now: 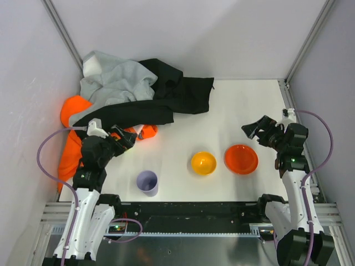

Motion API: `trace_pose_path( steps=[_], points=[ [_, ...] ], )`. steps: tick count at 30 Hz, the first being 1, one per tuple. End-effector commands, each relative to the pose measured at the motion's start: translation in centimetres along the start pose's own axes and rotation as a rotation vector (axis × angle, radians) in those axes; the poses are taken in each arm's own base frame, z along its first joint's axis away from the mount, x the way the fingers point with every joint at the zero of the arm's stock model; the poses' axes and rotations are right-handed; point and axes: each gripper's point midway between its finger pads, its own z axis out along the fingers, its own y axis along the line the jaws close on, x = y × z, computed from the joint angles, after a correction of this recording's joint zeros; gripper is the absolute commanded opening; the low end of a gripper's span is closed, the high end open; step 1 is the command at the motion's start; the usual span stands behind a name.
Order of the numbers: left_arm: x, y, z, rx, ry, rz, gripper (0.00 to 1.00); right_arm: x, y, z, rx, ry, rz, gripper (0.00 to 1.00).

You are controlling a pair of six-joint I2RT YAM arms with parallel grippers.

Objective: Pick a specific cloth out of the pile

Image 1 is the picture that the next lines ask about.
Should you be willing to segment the orange cloth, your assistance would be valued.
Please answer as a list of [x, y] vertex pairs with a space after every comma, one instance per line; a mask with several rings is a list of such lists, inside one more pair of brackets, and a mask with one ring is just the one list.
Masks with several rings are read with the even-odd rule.
[[[71, 116], [78, 114], [91, 106], [91, 102], [85, 100], [79, 95], [68, 98], [64, 102], [60, 112], [60, 120], [63, 126], [69, 127], [69, 119]], [[136, 140], [143, 141], [154, 137], [158, 133], [158, 127], [156, 125], [143, 125], [127, 128], [125, 131], [139, 133]], [[58, 177], [60, 180], [67, 182], [74, 176], [79, 165], [79, 159], [82, 158], [80, 151], [81, 147], [81, 139], [75, 131], [71, 130], [68, 134], [58, 167]]]

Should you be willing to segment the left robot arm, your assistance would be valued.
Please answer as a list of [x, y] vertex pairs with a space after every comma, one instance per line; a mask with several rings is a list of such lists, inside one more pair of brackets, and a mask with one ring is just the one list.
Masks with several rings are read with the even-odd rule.
[[43, 265], [95, 265], [104, 234], [121, 208], [118, 195], [101, 193], [105, 168], [134, 146], [137, 134], [116, 125], [105, 131], [95, 121], [85, 130], [73, 183], [62, 183], [73, 194], [69, 216], [52, 257], [44, 258]]

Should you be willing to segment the black cloth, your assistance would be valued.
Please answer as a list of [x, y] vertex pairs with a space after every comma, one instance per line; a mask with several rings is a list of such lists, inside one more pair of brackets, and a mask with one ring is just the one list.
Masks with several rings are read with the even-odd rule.
[[185, 77], [181, 70], [156, 58], [139, 63], [158, 76], [153, 84], [153, 99], [99, 108], [84, 115], [73, 126], [87, 126], [92, 119], [100, 119], [104, 130], [114, 125], [122, 129], [137, 125], [165, 125], [174, 122], [174, 113], [195, 115], [209, 111], [214, 78]]

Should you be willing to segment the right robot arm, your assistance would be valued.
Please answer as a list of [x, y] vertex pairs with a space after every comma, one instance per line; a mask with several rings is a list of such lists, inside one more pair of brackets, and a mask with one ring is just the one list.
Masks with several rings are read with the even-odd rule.
[[275, 169], [288, 200], [264, 194], [264, 215], [272, 223], [279, 265], [326, 265], [334, 250], [332, 236], [325, 234], [315, 210], [311, 193], [308, 161], [303, 154], [308, 128], [289, 118], [282, 122], [263, 116], [242, 126], [249, 139], [277, 152]]

